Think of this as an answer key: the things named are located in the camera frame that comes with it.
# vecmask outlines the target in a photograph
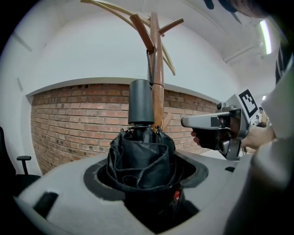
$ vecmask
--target black cylinder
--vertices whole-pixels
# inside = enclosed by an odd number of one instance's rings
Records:
[[[130,84],[130,125],[154,124],[152,87],[149,81],[137,79]]]

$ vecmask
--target brick wall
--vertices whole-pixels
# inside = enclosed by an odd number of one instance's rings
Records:
[[[34,95],[31,130],[34,151],[42,170],[84,157],[108,152],[121,128],[128,127],[129,86],[90,84],[63,87]],[[181,118],[215,112],[216,104],[201,98],[166,90],[165,115],[172,113],[166,133],[176,149],[206,151],[193,142],[191,129]]]

